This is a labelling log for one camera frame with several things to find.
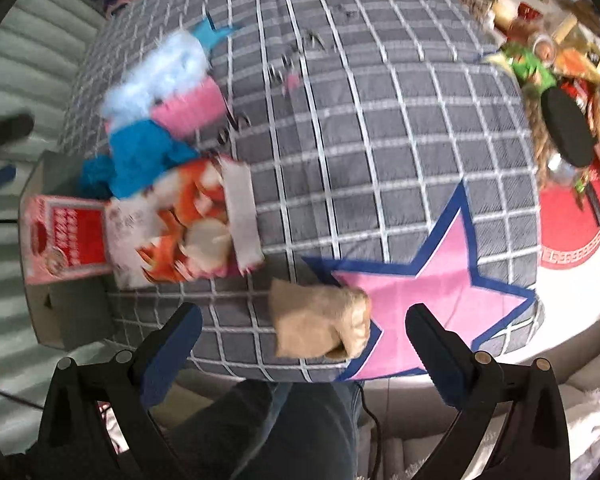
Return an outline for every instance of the jeans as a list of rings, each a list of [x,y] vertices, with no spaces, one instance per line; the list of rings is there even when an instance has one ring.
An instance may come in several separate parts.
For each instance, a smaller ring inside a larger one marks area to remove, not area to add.
[[[243,381],[168,435],[192,479],[352,480],[354,383]]]

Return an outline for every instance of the gray plaid tablecloth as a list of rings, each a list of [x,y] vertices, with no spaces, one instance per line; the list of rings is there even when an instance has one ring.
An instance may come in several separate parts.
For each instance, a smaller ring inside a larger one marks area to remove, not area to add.
[[[112,291],[117,344],[137,346],[189,300],[204,317],[191,366],[332,380],[346,363],[275,357],[271,277],[314,283],[302,255],[411,261],[461,180],[480,272],[534,285],[539,205],[528,123],[515,84],[477,62],[494,46],[455,0],[140,0],[91,47],[61,149],[105,152],[104,92],[204,12],[218,25],[242,25],[212,65],[229,105],[251,120],[230,149],[251,165],[266,266],[246,278]],[[308,30],[325,51],[303,42]],[[298,45],[302,84],[284,96],[269,65],[281,69]],[[217,131],[197,133],[195,145],[213,146]],[[542,318],[536,303],[482,347],[496,356],[520,348]]]

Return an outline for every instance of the cardboard box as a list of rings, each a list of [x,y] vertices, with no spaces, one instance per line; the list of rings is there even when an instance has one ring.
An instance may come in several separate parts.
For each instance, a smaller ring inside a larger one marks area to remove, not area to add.
[[[30,236],[29,230],[22,228],[29,198],[38,194],[75,196],[82,162],[80,156],[55,152],[43,152],[40,156],[20,195],[18,228],[21,246],[25,237]],[[113,334],[104,277],[25,285],[25,295],[40,344],[69,351]]]

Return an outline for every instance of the red package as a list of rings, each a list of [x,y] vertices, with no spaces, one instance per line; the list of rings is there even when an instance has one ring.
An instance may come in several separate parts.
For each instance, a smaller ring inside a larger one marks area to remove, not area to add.
[[[98,200],[32,197],[20,224],[25,282],[41,285],[112,272],[104,206]]]

